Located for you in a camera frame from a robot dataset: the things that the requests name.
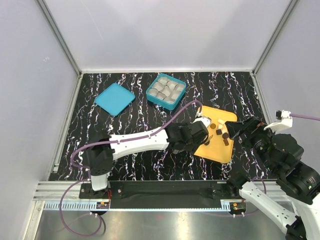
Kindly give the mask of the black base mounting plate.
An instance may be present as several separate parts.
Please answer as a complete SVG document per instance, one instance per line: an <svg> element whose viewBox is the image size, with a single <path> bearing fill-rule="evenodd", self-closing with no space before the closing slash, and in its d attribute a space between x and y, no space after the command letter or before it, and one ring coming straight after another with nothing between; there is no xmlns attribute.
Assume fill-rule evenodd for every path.
<svg viewBox="0 0 320 240"><path fill-rule="evenodd" d="M240 195L222 180L109 181L94 191L90 183L80 186L79 198L110 200L112 210L214 209L221 201L242 202Z"/></svg>

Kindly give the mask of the dark oval chocolate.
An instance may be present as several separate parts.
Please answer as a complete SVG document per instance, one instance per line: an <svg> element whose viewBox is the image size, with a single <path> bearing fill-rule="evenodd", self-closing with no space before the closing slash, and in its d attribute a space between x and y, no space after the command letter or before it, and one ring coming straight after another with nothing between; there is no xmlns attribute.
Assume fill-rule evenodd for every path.
<svg viewBox="0 0 320 240"><path fill-rule="evenodd" d="M227 139L229 137L229 134L228 133L224 133L223 135L222 135L222 138L223 139Z"/></svg>

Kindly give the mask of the metal tongs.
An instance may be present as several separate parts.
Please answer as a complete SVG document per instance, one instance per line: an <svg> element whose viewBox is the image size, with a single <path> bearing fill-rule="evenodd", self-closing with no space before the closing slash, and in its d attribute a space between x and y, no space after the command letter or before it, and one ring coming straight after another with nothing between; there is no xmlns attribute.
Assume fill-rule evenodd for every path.
<svg viewBox="0 0 320 240"><path fill-rule="evenodd" d="M209 142L210 143L210 141L211 141L211 139L213 138L213 135L209 135L207 138L206 138L206 140L204 141L204 143L206 143L206 142Z"/></svg>

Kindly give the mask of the yellow plastic tray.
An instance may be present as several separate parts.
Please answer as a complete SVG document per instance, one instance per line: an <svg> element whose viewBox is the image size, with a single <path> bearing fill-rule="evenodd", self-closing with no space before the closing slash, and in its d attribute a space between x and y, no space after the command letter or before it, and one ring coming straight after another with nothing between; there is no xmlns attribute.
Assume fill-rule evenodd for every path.
<svg viewBox="0 0 320 240"><path fill-rule="evenodd" d="M216 128L212 129L210 126L207 128L208 135L213 135L213 138L211 139L209 145L200 145L194 153L194 155L222 164L228 163L232 157L234 141L229 138L229 132L226 128L225 122L236 122L238 120L237 116L232 112L220 110L205 105L202 107L201 113L202 116L210 118L211 123L216 124ZM216 130L220 130L218 128L220 124L218 122L219 119L224 121L224 129L221 129L221 135L216 134ZM228 133L228 146L225 146L224 144L224 138L222 137L224 133Z"/></svg>

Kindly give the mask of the teal chocolate box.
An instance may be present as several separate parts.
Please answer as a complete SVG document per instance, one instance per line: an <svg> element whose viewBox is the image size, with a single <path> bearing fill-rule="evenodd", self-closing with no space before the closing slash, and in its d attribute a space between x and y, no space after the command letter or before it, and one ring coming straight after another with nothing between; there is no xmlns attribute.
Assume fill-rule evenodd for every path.
<svg viewBox="0 0 320 240"><path fill-rule="evenodd" d="M160 73L146 90L146 99L173 111L182 100L187 85L184 81L176 79L164 73Z"/></svg>

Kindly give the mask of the teal box lid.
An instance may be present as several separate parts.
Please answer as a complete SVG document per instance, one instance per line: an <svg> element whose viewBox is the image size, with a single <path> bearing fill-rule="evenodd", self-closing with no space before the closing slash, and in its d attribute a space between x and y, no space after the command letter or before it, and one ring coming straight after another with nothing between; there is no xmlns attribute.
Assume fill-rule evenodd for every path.
<svg viewBox="0 0 320 240"><path fill-rule="evenodd" d="M135 98L132 92L117 83L113 83L99 94L94 102L111 116L116 117L132 103Z"/></svg>

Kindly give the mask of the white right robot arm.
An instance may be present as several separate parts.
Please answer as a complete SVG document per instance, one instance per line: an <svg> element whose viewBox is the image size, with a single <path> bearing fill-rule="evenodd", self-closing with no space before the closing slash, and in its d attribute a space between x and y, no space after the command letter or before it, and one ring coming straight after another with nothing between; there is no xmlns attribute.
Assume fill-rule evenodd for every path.
<svg viewBox="0 0 320 240"><path fill-rule="evenodd" d="M241 173L227 181L228 195L250 201L281 229L287 240L318 240L320 175L301 161L304 149L296 139L281 133L293 126L291 113L284 111L278 122L270 124L250 117L245 121L227 121L225 126L231 140L239 138L241 144L255 151L297 213L279 205Z"/></svg>

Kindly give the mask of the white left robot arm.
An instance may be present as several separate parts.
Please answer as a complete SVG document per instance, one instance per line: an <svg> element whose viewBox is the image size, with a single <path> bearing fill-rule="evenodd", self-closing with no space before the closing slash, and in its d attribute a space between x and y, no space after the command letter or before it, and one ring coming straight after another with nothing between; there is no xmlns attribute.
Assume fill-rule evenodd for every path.
<svg viewBox="0 0 320 240"><path fill-rule="evenodd" d="M108 193L108 177L113 163L125 156L147 151L170 150L174 154L194 154L209 137L211 120L200 117L192 123L170 123L165 128L126 135L110 135L90 143L85 152L88 157L91 187L97 198Z"/></svg>

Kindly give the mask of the aluminium slotted rail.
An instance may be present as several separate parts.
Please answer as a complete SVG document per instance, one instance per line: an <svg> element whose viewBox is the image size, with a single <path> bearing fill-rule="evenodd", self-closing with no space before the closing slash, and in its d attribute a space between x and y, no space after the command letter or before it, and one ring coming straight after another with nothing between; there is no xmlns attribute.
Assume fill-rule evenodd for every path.
<svg viewBox="0 0 320 240"><path fill-rule="evenodd" d="M210 209L111 209L111 201L80 199L79 192L81 184L72 181L42 181L38 184L34 194L34 201L42 201L45 210L63 210L63 211L94 211L94 212L209 212L209 213L242 213L246 210L246 202L221 201L222 207Z"/></svg>

